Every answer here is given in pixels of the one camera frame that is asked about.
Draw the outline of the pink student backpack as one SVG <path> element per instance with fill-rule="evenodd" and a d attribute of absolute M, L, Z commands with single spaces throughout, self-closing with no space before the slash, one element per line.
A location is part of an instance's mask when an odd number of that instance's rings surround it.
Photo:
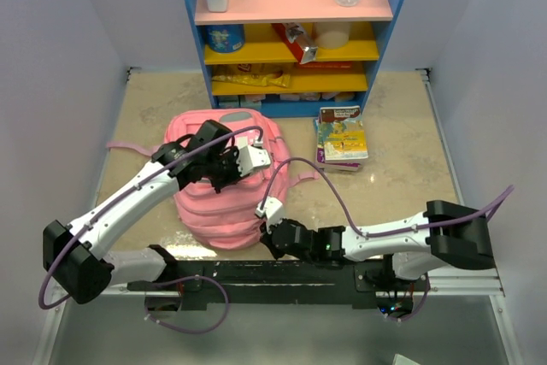
<path fill-rule="evenodd" d="M 206 120 L 215 120 L 232 131 L 249 126 L 263 130 L 263 146 L 272 165 L 215 193 L 207 180 L 188 185 L 174 195 L 179 219 L 202 244 L 236 250 L 258 242 L 261 221 L 255 210 L 262 201 L 277 166 L 290 157 L 289 148 L 276 122 L 253 109 L 191 110 L 175 116 L 164 133 L 165 143 L 194 134 Z"/>

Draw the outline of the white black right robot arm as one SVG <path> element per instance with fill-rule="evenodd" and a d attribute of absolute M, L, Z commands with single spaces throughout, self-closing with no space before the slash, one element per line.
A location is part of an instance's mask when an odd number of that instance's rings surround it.
<path fill-rule="evenodd" d="M 260 240 L 276 259 L 294 256 L 319 268 L 341 268 L 383 256 L 387 264 L 366 277 L 380 290 L 401 290 L 445 266 L 468 271 L 495 267 L 487 213 L 460 204 L 435 200 L 425 211 L 399 221 L 315 231 L 287 218 L 275 197 L 257 205 L 255 214 L 262 220 Z"/>

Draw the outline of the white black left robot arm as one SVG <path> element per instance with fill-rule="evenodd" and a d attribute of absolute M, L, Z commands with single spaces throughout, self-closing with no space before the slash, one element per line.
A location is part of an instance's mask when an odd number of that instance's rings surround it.
<path fill-rule="evenodd" d="M 52 221 L 42 234 L 46 276 L 39 307 L 55 308 L 45 301 L 50 280 L 76 303 L 98 297 L 114 278 L 116 266 L 107 260 L 113 244 L 157 204 L 201 179 L 217 191 L 240 181 L 236 135 L 207 120 L 196 133 L 160 145 L 135 177 L 96 208 L 67 225 Z"/>

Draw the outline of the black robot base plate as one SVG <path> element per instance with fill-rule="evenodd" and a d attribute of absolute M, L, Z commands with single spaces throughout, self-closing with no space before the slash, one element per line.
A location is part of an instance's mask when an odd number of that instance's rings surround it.
<path fill-rule="evenodd" d="M 428 288 L 420 278 L 414 285 L 395 278 L 389 260 L 369 260 L 341 268 L 318 268 L 300 261 L 178 261 L 156 283 L 135 281 L 129 291 L 182 291 L 184 310 L 223 303 L 217 281 L 232 304 L 349 305 L 400 313 L 389 306 Z"/>

